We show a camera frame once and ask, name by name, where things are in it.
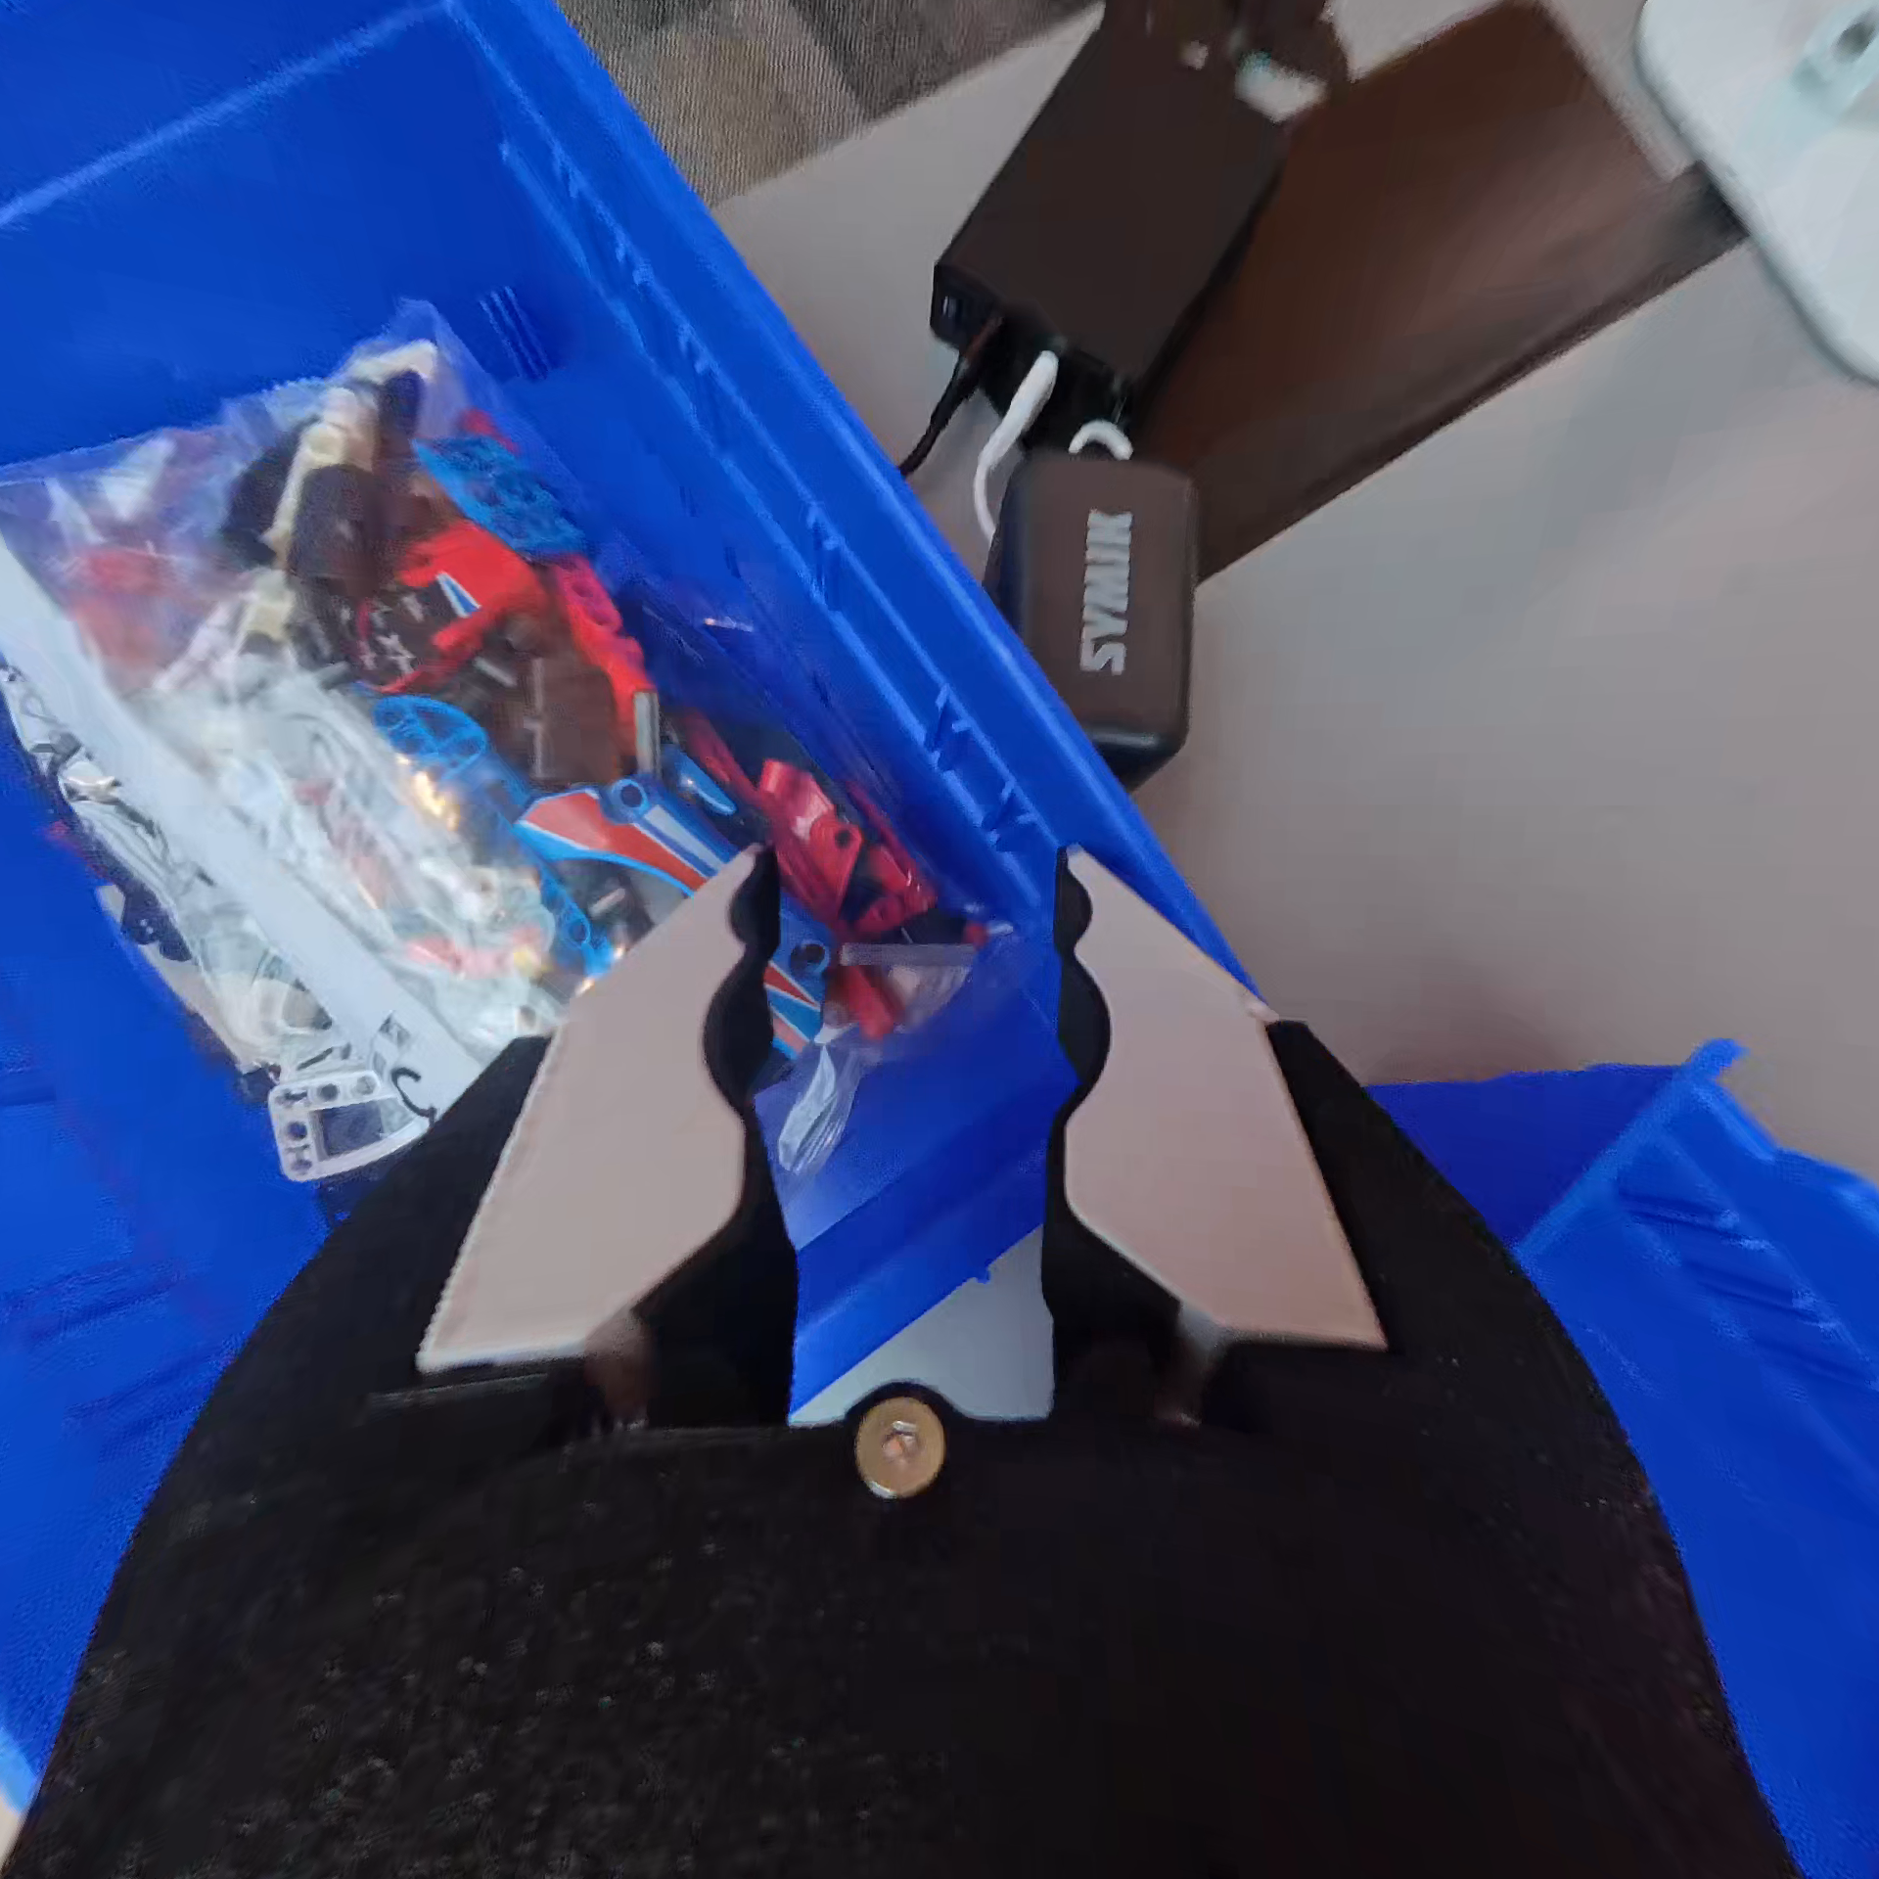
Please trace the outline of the black charger hub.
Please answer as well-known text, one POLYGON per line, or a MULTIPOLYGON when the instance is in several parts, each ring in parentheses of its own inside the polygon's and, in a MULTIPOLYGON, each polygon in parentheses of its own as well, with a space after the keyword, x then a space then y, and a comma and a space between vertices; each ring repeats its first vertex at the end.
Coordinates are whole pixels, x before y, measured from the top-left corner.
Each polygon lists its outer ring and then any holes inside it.
POLYGON ((1114 2, 930 270, 930 334, 976 354, 1009 410, 1034 361, 1057 377, 1025 443, 1129 429, 1233 270, 1283 162, 1236 67, 1248 5, 1114 2))

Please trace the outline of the black power bank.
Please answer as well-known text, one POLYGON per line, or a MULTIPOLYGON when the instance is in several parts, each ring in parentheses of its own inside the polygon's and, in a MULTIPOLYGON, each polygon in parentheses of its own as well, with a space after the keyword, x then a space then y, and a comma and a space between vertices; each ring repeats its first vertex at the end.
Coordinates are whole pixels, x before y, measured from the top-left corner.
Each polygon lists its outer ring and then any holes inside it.
POLYGON ((1021 458, 994 514, 982 581, 1126 793, 1187 741, 1198 547, 1182 472, 1101 452, 1021 458))

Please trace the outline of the blue plastic bin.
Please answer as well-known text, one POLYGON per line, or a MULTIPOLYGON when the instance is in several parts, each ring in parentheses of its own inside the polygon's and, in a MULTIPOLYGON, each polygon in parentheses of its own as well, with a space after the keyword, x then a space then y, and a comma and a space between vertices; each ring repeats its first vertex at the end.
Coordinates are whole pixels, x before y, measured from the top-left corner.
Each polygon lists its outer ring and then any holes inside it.
POLYGON ((1876 1875, 1876 1196, 1764 1133, 1745 1055, 1372 1086, 1623 1423, 1805 1875, 1876 1875))
MULTIPOLYGON (((322 378, 416 307, 596 529, 782 629, 1018 935, 1081 846, 1236 968, 555 5, 5 5, 5 466, 322 378)), ((282 1180, 5 728, 9 1813, 158 1477, 365 1181, 282 1180)))

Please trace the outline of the clear bag of toy bricks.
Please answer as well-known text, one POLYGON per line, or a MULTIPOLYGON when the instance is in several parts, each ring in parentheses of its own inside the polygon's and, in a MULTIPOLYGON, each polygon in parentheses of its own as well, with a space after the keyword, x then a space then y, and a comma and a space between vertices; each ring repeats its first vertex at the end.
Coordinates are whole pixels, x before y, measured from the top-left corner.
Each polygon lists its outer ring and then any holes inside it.
POLYGON ((780 1087, 763 1130, 796 1191, 857 1133, 875 1072, 926 1050, 952 1001, 979 1017, 1018 979, 1018 934, 908 833, 885 753, 782 629, 596 529, 489 393, 431 309, 402 309, 322 378, 5 466, 5 551, 128 690, 229 605, 242 651, 335 692, 412 768, 489 928, 425 951, 526 988, 498 1053, 550 1034, 734 855, 772 851, 757 1087, 780 1087))

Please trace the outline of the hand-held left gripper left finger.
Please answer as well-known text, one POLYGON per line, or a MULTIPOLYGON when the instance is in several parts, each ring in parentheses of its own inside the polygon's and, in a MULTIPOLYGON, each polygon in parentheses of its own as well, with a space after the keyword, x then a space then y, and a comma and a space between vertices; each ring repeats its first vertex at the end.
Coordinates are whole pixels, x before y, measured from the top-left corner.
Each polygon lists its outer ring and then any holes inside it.
POLYGON ((579 992, 416 1346, 427 1407, 784 1426, 796 1251, 756 1116, 780 868, 736 852, 579 992))

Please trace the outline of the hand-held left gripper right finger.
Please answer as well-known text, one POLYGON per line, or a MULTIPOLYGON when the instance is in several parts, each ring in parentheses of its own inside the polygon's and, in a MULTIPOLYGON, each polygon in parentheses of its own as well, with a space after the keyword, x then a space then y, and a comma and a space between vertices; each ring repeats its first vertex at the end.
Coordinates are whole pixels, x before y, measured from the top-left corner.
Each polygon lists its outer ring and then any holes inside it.
POLYGON ((1053 880, 1050 1409, 1204 1418, 1235 1355, 1381 1355, 1277 1015, 1087 851, 1053 880))

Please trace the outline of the white tray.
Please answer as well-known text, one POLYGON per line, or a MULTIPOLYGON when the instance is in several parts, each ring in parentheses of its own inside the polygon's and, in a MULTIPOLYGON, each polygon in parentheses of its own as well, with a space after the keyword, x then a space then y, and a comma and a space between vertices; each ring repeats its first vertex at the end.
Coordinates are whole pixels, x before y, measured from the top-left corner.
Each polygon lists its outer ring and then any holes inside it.
POLYGON ((1821 347, 1876 381, 1876 5, 1645 2, 1640 73, 1821 347))

